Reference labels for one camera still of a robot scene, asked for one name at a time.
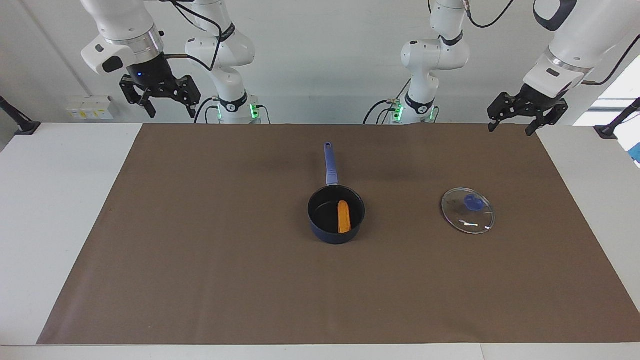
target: white robotic arm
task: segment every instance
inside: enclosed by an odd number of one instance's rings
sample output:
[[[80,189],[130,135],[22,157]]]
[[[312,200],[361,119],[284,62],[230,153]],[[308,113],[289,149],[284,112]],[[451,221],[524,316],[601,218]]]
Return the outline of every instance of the white robotic arm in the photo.
[[[640,18],[640,1],[535,0],[534,16],[555,33],[554,39],[524,77],[520,93],[510,96],[503,92],[489,106],[490,131],[500,121],[519,115],[536,118],[527,128],[529,136],[544,125],[554,125],[568,109],[562,97],[582,84],[633,29]]]
[[[98,74],[126,68],[120,88],[129,103],[144,107],[151,117],[156,111],[150,97],[168,97],[184,104],[191,118],[200,102],[200,92],[191,76],[176,79],[168,58],[188,58],[202,65],[215,57],[209,75],[218,90],[219,118],[225,123],[259,123],[257,98],[244,89],[240,73],[232,67],[248,65],[255,48],[230,20],[224,0],[171,1],[193,15],[196,25],[212,35],[187,42],[187,55],[165,56],[161,31],[144,6],[143,0],[81,0],[94,18],[100,35],[82,51],[85,62]],[[182,3],[189,3],[191,9]],[[142,90],[139,95],[136,89]]]
[[[429,115],[438,91],[438,78],[433,70],[453,70],[469,60],[469,45],[463,39],[465,8],[462,0],[436,0],[431,14],[431,28],[438,39],[415,40],[404,45],[403,65],[411,71],[409,91],[402,98],[401,111],[390,124],[423,122]]]
[[[81,0],[100,34],[82,50],[84,61],[98,74],[126,68],[120,88],[130,104],[144,107],[150,117],[156,109],[151,97],[182,103],[193,118],[200,92],[191,76],[177,79],[164,56],[158,31],[143,0]]]
[[[249,38],[236,29],[229,17],[224,0],[195,0],[191,9],[213,20],[220,25],[222,37],[216,26],[196,17],[198,27],[213,34],[211,37],[198,37],[187,42],[185,52],[198,59],[211,59],[216,52],[217,42],[220,41],[218,58],[209,71],[209,77],[218,90],[220,106],[218,117],[225,124],[259,123],[260,117],[256,111],[257,97],[249,94],[244,88],[242,76],[236,69],[249,65],[255,59],[255,48]]]

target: lid knob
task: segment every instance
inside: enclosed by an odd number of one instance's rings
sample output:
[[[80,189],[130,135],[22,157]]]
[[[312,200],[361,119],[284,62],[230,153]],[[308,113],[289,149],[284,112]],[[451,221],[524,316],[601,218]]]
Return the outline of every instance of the lid knob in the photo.
[[[470,194],[465,196],[465,206],[469,211],[481,211],[484,209],[484,201]]]

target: pan handle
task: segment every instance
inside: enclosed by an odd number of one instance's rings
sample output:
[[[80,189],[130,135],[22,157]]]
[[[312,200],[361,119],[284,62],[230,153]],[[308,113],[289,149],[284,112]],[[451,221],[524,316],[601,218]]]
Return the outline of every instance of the pan handle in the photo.
[[[326,184],[338,185],[338,172],[335,169],[333,145],[330,142],[324,143],[324,162],[326,163]]]

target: table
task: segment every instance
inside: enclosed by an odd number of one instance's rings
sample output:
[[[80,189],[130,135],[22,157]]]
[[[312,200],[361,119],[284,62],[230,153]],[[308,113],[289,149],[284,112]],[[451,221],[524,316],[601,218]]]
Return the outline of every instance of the table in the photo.
[[[139,124],[43,124],[0,154],[0,348],[3,359],[158,356],[383,359],[632,359],[634,344],[302,345],[296,347],[29,347],[34,345],[140,130]],[[540,138],[640,308],[634,210],[640,172],[591,128],[548,127]]]

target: wall socket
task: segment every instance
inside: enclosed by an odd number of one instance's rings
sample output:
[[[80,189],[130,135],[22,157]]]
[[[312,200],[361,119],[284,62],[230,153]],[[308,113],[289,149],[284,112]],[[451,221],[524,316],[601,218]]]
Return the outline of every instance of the wall socket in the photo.
[[[115,107],[109,96],[72,96],[67,101],[67,113],[73,119],[113,120]]]

